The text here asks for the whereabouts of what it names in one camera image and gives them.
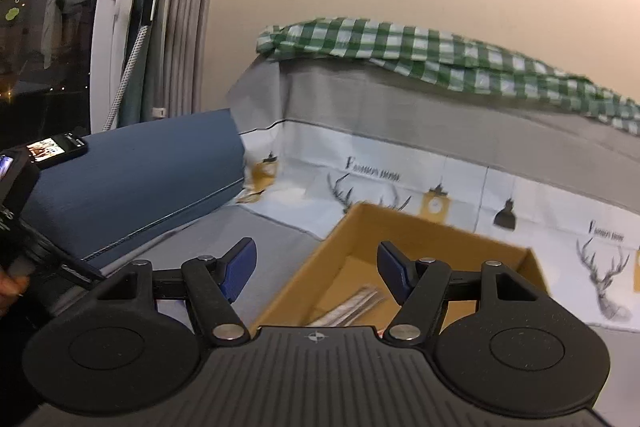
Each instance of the smartphone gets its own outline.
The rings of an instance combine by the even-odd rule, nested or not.
[[[35,164],[40,169],[46,169],[72,158],[82,156],[87,152],[89,147],[84,140],[73,133],[67,132],[30,143],[27,149],[31,153]]]

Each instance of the gingham fabric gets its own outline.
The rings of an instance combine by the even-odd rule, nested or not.
[[[538,100],[638,135],[634,100],[500,46],[438,30],[368,19],[316,19],[268,26],[256,51],[273,60],[301,56],[367,60],[458,92]]]

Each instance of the silver screw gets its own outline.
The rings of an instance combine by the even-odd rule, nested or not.
[[[221,341],[234,341],[244,335],[244,328],[237,324],[220,324],[213,328],[213,336]]]
[[[396,324],[391,327],[389,334],[398,341],[412,341],[420,336],[420,328],[411,324]]]

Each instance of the black lamp illustration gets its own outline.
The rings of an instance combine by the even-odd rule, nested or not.
[[[511,185],[511,196],[504,202],[504,208],[495,214],[494,225],[506,230],[516,229],[516,215],[513,213],[513,188],[516,183],[515,176]]]

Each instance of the device screen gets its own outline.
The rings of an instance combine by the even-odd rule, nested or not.
[[[65,150],[62,149],[62,147],[60,147],[60,145],[58,145],[52,138],[47,138],[39,142],[29,144],[27,149],[29,149],[36,162],[48,160],[49,158],[53,158],[53,156],[65,153]]]
[[[13,161],[14,159],[11,156],[0,155],[0,180],[4,178]]]

